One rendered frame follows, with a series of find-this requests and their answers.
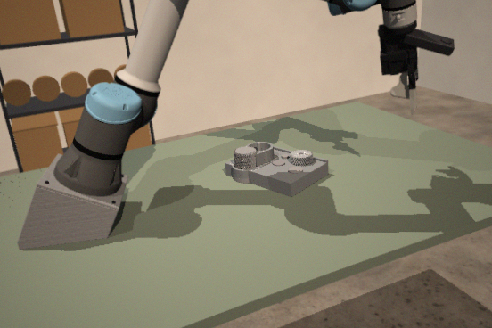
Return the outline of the grey toothed gear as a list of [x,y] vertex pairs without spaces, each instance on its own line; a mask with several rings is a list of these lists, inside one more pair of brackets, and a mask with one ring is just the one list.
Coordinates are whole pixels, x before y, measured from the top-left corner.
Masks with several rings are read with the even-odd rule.
[[297,150],[291,152],[291,164],[296,166],[306,166],[313,162],[313,153],[307,150]]

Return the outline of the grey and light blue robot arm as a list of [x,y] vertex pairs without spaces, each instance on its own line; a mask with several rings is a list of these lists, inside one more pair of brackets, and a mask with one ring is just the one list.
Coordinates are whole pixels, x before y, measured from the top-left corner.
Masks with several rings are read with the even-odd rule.
[[[348,13],[343,7],[362,12],[381,4],[383,24],[389,29],[405,28],[417,20],[416,0],[323,1],[332,16]],[[118,191],[128,140],[156,113],[158,80],[188,2],[149,1],[127,66],[117,72],[113,83],[94,85],[86,97],[73,142],[53,172],[59,183],[91,196]]]

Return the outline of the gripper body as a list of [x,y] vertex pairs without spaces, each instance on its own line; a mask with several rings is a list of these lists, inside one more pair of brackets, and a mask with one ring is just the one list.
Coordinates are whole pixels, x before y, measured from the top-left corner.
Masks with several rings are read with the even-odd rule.
[[[417,27],[417,20],[410,26],[401,29],[389,29],[384,24],[379,25],[378,36],[381,44],[381,73],[382,75],[398,75],[407,72],[407,64],[414,58],[415,70],[418,64],[417,47],[403,43],[407,32]],[[398,33],[402,33],[399,35]],[[386,55],[385,55],[386,54]]]

